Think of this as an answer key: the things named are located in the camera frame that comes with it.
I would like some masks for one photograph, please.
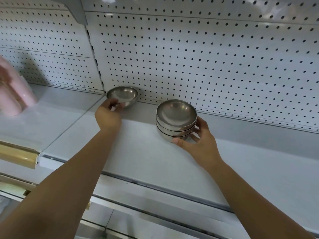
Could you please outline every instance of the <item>person's left hand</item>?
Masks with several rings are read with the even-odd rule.
[[[107,99],[96,110],[95,119],[101,131],[120,130],[122,118],[119,112],[123,109],[124,103],[117,104],[117,102],[117,99]]]

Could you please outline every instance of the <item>stainless steel bowl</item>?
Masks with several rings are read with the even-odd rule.
[[[169,135],[166,135],[165,133],[162,133],[161,130],[156,126],[158,133],[161,135],[162,138],[164,138],[166,141],[168,142],[173,142],[173,138],[176,137],[172,137]],[[189,134],[186,136],[182,136],[182,137],[177,137],[177,138],[181,138],[182,140],[185,140],[186,138],[188,138]]]
[[[161,131],[162,133],[164,133],[164,134],[166,134],[166,135],[168,135],[168,136],[172,136],[172,137],[181,137],[181,136],[189,135],[190,133],[193,132],[194,127],[195,127],[195,125],[194,125],[192,128],[190,128],[190,129],[188,129],[188,130],[185,130],[185,131],[171,131],[171,130],[167,130],[167,129],[163,128],[163,127],[159,124],[159,122],[158,122],[157,119],[156,119],[156,125],[157,125],[158,129],[160,129],[160,131]]]
[[[119,86],[109,90],[106,97],[118,99],[118,103],[125,103],[124,108],[128,108],[137,102],[138,91],[133,87]]]
[[[158,123],[170,131],[185,131],[196,124],[196,109],[182,100],[168,100],[156,109]]]

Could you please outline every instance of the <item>forearm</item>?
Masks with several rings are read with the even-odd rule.
[[[255,191],[226,163],[221,162],[208,172],[251,239],[314,239]]]
[[[116,132],[111,130],[98,132],[74,157],[44,179],[0,225],[0,237],[18,238],[11,236],[13,227],[19,226],[15,224],[21,218],[48,221],[46,232],[56,233],[59,229],[63,238],[74,234],[115,136]],[[34,226],[35,223],[26,225],[29,230]],[[8,232],[7,237],[1,235],[3,232]]]

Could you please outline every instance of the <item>pink object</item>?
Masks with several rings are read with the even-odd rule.
[[[0,56],[0,76],[2,76],[5,83],[9,84],[10,88],[15,91],[25,105],[33,106],[38,102],[37,97],[31,91],[23,76],[20,76],[12,65],[2,56]]]
[[[0,108],[7,116],[16,116],[22,112],[22,107],[14,98],[5,84],[0,82]]]

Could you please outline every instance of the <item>hand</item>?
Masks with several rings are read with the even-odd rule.
[[[107,99],[104,101],[95,112],[95,119],[101,131],[113,130],[118,132],[122,125],[122,118],[119,112],[123,109],[124,103],[116,105],[117,99]]]
[[[174,138],[173,143],[187,151],[194,160],[206,171],[210,171],[215,165],[223,160],[218,152],[216,140],[209,131],[207,122],[198,117],[194,132],[198,134],[196,137],[191,134],[190,137],[196,142],[195,144],[186,142],[180,138]]]

